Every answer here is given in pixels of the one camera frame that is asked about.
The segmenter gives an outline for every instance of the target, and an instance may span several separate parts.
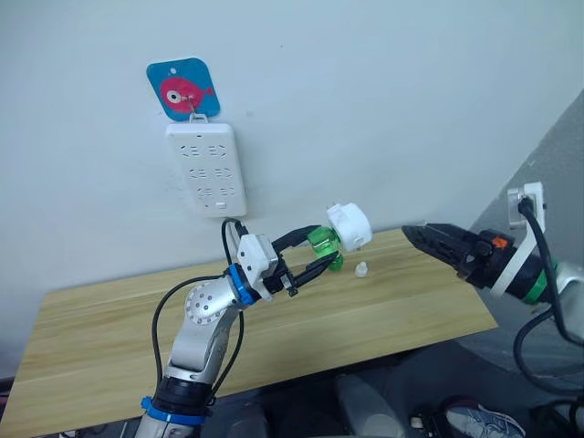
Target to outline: white bottle cap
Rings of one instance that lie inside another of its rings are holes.
[[[346,251],[361,248],[373,238],[367,216],[356,204],[337,203],[327,210],[327,214]]]
[[[366,276],[367,275],[367,264],[365,262],[357,263],[355,267],[356,276]]]

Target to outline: wooden table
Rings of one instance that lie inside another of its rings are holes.
[[[301,247],[285,257],[300,266],[314,256]],[[364,278],[353,272],[359,261],[369,265]],[[141,397],[154,389],[150,324],[156,304],[185,278],[224,269],[225,263],[195,266],[48,294],[0,436],[141,415]],[[185,293],[169,300],[161,316],[163,360],[183,320]],[[244,344],[223,395],[496,327],[475,291],[449,266],[414,249],[400,230],[376,234],[346,257],[342,271],[326,272],[294,298],[283,292],[260,302],[245,316]]]

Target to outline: white power strip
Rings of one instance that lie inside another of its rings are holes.
[[[166,138],[205,216],[243,216],[244,181],[234,132],[226,123],[173,123]]]

